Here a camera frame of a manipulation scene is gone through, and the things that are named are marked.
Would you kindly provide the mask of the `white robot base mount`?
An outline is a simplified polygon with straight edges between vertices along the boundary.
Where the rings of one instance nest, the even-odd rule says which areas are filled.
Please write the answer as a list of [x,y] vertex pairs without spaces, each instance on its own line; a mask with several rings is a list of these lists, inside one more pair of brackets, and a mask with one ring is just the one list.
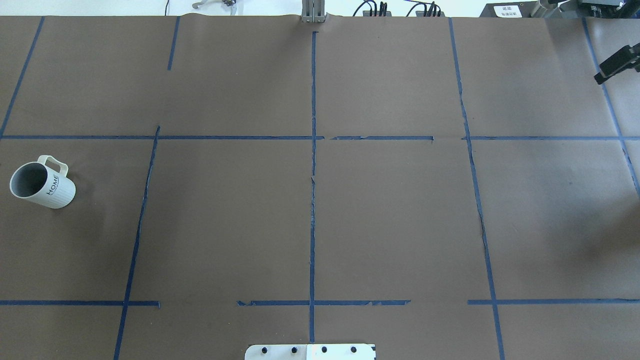
[[247,348],[245,360],[376,360],[374,344],[254,344]]

